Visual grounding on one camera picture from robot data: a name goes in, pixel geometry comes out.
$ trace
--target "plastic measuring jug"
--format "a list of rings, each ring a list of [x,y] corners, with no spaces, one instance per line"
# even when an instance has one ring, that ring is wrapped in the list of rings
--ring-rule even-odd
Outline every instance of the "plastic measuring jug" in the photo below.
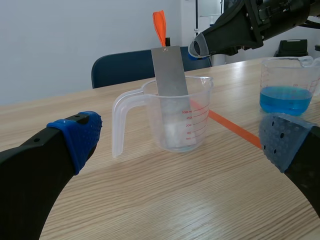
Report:
[[[155,142],[164,150],[183,153],[199,147],[206,137],[211,77],[185,78],[189,95],[158,96],[156,80],[121,94],[112,109],[112,156],[123,152],[128,111],[146,106]]]
[[[262,62],[260,106],[267,113],[304,113],[319,94],[320,58],[278,57]]]

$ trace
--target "blue liquid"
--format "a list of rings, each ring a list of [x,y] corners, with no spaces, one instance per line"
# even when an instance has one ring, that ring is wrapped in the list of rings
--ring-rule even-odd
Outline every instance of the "blue liquid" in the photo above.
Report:
[[[312,93],[294,86],[267,86],[260,92],[260,106],[267,113],[303,114],[309,107]]]

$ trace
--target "wooden table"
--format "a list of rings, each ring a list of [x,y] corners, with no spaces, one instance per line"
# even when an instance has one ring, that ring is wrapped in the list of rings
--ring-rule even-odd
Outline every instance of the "wooden table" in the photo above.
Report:
[[[261,60],[189,72],[214,77],[210,109],[258,134]],[[189,153],[161,150],[146,110],[129,112],[124,152],[111,153],[112,105],[135,81],[0,107],[0,151],[48,122],[80,111],[102,115],[95,154],[56,201],[41,240],[318,240],[311,205],[257,147],[209,119],[205,143]],[[320,97],[304,119],[320,124]]]

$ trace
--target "orange flag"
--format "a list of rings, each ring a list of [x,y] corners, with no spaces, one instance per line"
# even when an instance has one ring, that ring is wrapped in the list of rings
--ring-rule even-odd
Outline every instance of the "orange flag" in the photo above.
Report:
[[[165,47],[166,46],[167,23],[166,23],[165,12],[163,10],[156,11],[153,13],[153,24],[154,24],[154,29],[156,31],[156,34],[158,35],[158,38],[160,40],[162,47]]]

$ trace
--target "chair backrest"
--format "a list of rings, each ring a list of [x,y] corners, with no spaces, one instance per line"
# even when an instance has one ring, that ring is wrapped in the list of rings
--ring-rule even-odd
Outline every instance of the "chair backrest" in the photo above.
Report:
[[[181,47],[184,71],[211,67],[210,60],[191,60],[188,47]],[[132,51],[100,57],[95,61],[91,80],[94,89],[155,77],[151,50]]]

